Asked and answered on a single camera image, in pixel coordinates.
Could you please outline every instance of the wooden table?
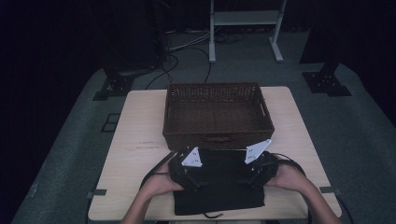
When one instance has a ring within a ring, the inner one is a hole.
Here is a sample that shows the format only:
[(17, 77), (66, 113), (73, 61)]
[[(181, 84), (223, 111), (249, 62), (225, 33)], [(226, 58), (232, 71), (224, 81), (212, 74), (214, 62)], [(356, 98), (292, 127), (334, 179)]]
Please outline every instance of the wooden table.
[[(262, 87), (262, 94), (276, 128), (270, 152), (297, 161), (317, 187), (329, 187), (329, 180), (315, 151), (304, 122), (287, 87)], [(125, 101), (97, 189), (89, 211), (91, 220), (121, 220), (138, 192), (146, 173), (169, 153), (163, 138), (166, 90), (131, 91)], [(296, 192), (264, 188), (265, 206), (221, 212), (218, 219), (265, 220), (306, 218), (307, 208)], [(323, 194), (337, 216), (341, 208), (333, 193)], [(172, 193), (151, 201), (147, 220), (207, 220), (203, 215), (175, 216)]]

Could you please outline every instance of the person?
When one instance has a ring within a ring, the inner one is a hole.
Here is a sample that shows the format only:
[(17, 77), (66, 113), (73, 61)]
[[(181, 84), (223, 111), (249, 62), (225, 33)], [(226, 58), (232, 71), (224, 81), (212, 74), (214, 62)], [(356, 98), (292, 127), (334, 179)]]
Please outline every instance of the person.
[[(183, 190), (178, 183), (172, 181), (169, 175), (164, 175), (169, 172), (168, 162), (169, 160), (157, 170), (156, 173), (161, 175), (152, 175), (137, 192), (134, 201), (121, 221), (122, 224), (143, 223), (152, 198), (171, 191)], [(293, 166), (279, 164), (276, 177), (269, 180), (265, 186), (299, 192), (308, 205), (314, 223), (341, 223), (318, 188)]]

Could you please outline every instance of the wicker basket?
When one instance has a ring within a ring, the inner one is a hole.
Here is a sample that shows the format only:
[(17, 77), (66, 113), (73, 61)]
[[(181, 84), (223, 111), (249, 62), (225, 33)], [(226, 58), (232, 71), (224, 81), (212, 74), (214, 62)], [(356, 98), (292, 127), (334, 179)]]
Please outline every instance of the wicker basket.
[(168, 87), (163, 136), (170, 150), (242, 149), (271, 138), (274, 130), (257, 83)]

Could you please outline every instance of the white triangular marker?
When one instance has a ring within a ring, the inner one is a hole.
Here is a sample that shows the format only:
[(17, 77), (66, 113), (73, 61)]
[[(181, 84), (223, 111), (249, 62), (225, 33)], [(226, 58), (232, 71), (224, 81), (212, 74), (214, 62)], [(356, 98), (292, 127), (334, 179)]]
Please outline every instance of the white triangular marker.
[(249, 164), (255, 160), (257, 160), (260, 155), (267, 149), (267, 147), (271, 144), (271, 139), (267, 139), (258, 144), (254, 144), (250, 147), (247, 147), (247, 155), (245, 158), (245, 163)]
[(201, 158), (199, 157), (198, 147), (195, 147), (192, 152), (181, 163), (183, 166), (201, 167)]

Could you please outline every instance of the folded black garment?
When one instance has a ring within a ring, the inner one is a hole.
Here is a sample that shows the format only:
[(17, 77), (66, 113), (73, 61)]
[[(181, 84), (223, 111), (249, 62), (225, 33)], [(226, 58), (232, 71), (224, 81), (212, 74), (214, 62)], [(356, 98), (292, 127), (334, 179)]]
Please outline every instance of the folded black garment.
[(240, 183), (252, 175), (245, 164), (245, 150), (200, 149), (199, 153), (203, 166), (188, 168), (188, 173), (195, 181), (207, 184), (196, 191), (174, 191), (175, 215), (264, 206), (263, 188)]

